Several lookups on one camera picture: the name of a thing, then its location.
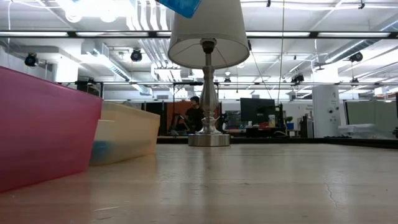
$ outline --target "blue object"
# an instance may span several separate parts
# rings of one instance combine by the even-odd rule
[[[294,129],[294,123],[286,123],[286,129],[293,130]]]
[[[192,18],[201,0],[156,0],[186,18]]]

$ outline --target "white lampshade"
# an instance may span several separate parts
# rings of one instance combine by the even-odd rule
[[[202,0],[191,19],[174,15],[169,59],[187,68],[206,65],[200,41],[216,39],[212,53],[215,69],[228,68],[249,57],[240,0]]]

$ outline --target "pink plastic bin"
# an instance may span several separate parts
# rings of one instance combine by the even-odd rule
[[[0,67],[0,192],[85,171],[101,104]]]

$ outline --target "computer monitor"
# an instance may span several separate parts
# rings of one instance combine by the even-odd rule
[[[268,122],[268,115],[272,114],[275,114],[275,100],[241,98],[241,121]]]

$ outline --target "person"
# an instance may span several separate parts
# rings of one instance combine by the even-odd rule
[[[201,120],[205,117],[204,110],[200,107],[200,99],[197,96],[191,97],[192,107],[185,112],[187,121],[192,131],[200,131],[202,129]]]

